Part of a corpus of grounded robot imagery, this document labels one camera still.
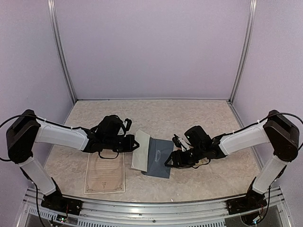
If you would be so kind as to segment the beige lined letter paper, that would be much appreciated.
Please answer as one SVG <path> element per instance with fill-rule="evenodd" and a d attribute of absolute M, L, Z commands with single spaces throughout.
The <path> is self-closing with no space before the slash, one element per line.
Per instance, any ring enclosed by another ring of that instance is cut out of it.
<path fill-rule="evenodd" d="M 139 148 L 136 148 L 133 151 L 131 168 L 134 170 L 147 172 L 150 135 L 142 130 L 137 130 L 135 134 L 135 141 L 139 143 Z"/>
<path fill-rule="evenodd" d="M 105 150 L 105 159 L 98 153 L 88 155 L 84 180 L 84 194 L 111 194 L 125 192 L 125 156 Z"/>

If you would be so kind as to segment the blue paper envelope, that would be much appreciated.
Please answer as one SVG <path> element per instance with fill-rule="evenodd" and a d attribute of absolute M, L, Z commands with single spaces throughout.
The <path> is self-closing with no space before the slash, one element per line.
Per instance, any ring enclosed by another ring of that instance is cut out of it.
<path fill-rule="evenodd" d="M 169 179 L 170 167 L 165 166 L 165 162 L 173 149 L 174 143 L 171 140 L 150 138 L 147 171 L 142 171 L 142 174 Z"/>

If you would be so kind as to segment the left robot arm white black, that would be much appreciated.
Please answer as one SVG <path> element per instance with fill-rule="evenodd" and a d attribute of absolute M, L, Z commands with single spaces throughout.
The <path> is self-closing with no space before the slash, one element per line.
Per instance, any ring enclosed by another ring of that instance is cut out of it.
<path fill-rule="evenodd" d="M 6 161 L 18 165 L 42 194 L 48 196 L 48 203 L 56 210 L 62 210 L 66 206 L 66 199 L 59 194 L 55 180 L 34 157 L 35 144 L 57 145 L 98 155 L 105 149 L 119 155 L 133 152 L 140 147 L 135 136 L 128 134 L 132 121 L 128 118 L 121 120 L 117 115 L 105 116 L 98 125 L 90 129 L 51 122 L 37 116 L 31 109 L 8 118 L 1 126 L 10 121 L 13 123 L 6 131 Z"/>

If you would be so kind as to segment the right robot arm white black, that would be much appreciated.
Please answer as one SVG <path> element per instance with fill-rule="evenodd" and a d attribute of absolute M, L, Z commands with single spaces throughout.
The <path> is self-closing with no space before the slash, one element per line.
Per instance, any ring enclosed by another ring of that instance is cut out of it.
<path fill-rule="evenodd" d="M 242 199 L 242 206 L 252 210 L 260 203 L 260 195 L 280 177 L 303 147 L 299 142 L 299 128 L 287 118 L 288 116 L 289 113 L 272 110 L 265 118 L 251 125 L 213 138 L 200 125 L 193 126 L 184 134 L 187 141 L 174 135 L 172 140 L 178 149 L 171 152 L 165 166 L 197 169 L 202 159 L 221 159 L 256 145 L 271 144 L 274 150 L 271 159 L 252 181 L 249 194 Z"/>

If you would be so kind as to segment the aluminium front rail frame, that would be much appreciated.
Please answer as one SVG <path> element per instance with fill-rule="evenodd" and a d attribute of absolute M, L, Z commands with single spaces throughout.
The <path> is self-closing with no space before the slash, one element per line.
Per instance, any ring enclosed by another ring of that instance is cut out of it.
<path fill-rule="evenodd" d="M 265 218 L 254 221 L 255 227 L 291 227 L 290 214 L 280 188 L 266 193 L 268 207 L 243 213 L 229 214 L 228 197 L 214 200 L 135 203 L 81 198 L 79 215 L 68 215 L 36 207 L 43 195 L 29 188 L 23 199 L 17 227 L 244 227 L 258 214 Z"/>

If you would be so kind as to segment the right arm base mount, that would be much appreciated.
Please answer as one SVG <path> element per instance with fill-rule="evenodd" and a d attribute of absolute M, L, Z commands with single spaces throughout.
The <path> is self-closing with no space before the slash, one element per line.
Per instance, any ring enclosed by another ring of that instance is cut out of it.
<path fill-rule="evenodd" d="M 245 196 L 229 199 L 226 201 L 226 205 L 229 215 L 233 215 L 265 207 L 267 201 L 264 193 L 259 194 L 250 186 Z"/>

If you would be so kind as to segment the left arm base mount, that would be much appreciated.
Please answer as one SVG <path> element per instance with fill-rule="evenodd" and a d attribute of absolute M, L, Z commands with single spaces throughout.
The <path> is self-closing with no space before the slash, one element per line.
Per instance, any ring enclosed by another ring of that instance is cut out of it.
<path fill-rule="evenodd" d="M 82 201 L 64 197 L 59 189 L 50 195 L 44 195 L 41 206 L 50 210 L 79 216 L 82 208 Z"/>

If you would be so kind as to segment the left aluminium corner post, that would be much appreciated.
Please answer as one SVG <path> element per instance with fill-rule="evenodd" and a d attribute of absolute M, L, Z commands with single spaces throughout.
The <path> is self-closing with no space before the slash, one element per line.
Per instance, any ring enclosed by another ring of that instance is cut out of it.
<path fill-rule="evenodd" d="M 55 1 L 54 0 L 48 0 L 47 1 L 48 5 L 48 10 L 49 10 L 49 15 L 50 15 L 50 21 L 51 21 L 51 26 L 53 30 L 53 36 L 54 36 L 54 42 L 55 46 L 57 49 L 57 54 L 60 62 L 60 66 L 63 72 L 63 77 L 68 89 L 68 93 L 70 95 L 71 101 L 73 104 L 76 104 L 78 101 L 76 92 L 69 74 L 65 54 L 64 54 L 64 49 L 61 41 L 61 35 L 60 35 L 60 29 L 59 29 L 59 24 L 58 24 L 58 19 L 56 15 L 56 7 L 55 7 Z"/>

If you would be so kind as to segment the aluminium corner post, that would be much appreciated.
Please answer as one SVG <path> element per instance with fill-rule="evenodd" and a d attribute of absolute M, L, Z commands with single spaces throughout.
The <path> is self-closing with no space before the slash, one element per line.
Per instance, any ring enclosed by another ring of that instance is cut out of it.
<path fill-rule="evenodd" d="M 240 61 L 239 61 L 239 65 L 237 67 L 236 77 L 235 77 L 235 80 L 234 80 L 234 83 L 232 86 L 231 95 L 229 97 L 230 105 L 233 105 L 233 103 L 235 101 L 238 89 L 240 87 L 240 82 L 241 82 L 241 78 L 243 75 L 243 71 L 245 68 L 247 55 L 249 53 L 250 41 L 251 41 L 251 36 L 252 36 L 253 26 L 254 26 L 254 21 L 255 21 L 255 15 L 256 15 L 257 2 L 258 2 L 257 0 L 250 1 L 249 15 L 248 15 L 248 21 L 247 21 L 245 35 L 244 35 L 244 42 L 243 42 L 241 55 L 240 55 Z"/>
<path fill-rule="evenodd" d="M 50 21 L 51 21 L 51 26 L 53 30 L 53 36 L 54 36 L 54 42 L 55 46 L 57 49 L 57 54 L 60 62 L 60 66 L 63 72 L 63 77 L 68 89 L 68 93 L 70 95 L 71 101 L 73 104 L 76 104 L 78 101 L 76 92 L 69 74 L 65 54 L 64 54 L 64 49 L 61 41 L 61 35 L 60 35 L 60 29 L 59 29 L 59 24 L 58 24 L 58 19 L 56 15 L 56 7 L 55 7 L 55 1 L 54 0 L 48 0 L 47 1 L 48 5 L 48 10 L 49 10 L 49 15 L 50 15 Z"/>

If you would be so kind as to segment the right aluminium corner post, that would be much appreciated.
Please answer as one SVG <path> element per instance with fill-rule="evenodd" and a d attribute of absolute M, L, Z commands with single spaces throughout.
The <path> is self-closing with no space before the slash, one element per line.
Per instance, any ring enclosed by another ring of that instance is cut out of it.
<path fill-rule="evenodd" d="M 251 41 L 251 36 L 252 36 L 253 26 L 254 26 L 254 21 L 255 21 L 255 15 L 256 15 L 257 2 L 258 2 L 257 0 L 250 1 L 249 15 L 248 15 L 248 21 L 247 21 L 245 35 L 244 35 L 244 42 L 243 42 L 241 55 L 240 55 L 240 61 L 239 61 L 239 65 L 237 67 L 236 77 L 235 77 L 235 80 L 234 80 L 234 83 L 232 86 L 231 95 L 229 97 L 230 105 L 233 105 L 233 103 L 235 101 L 238 89 L 240 87 L 240 82 L 241 82 L 241 78 L 243 75 L 243 71 L 245 68 L 247 55 L 249 53 L 250 41 Z"/>

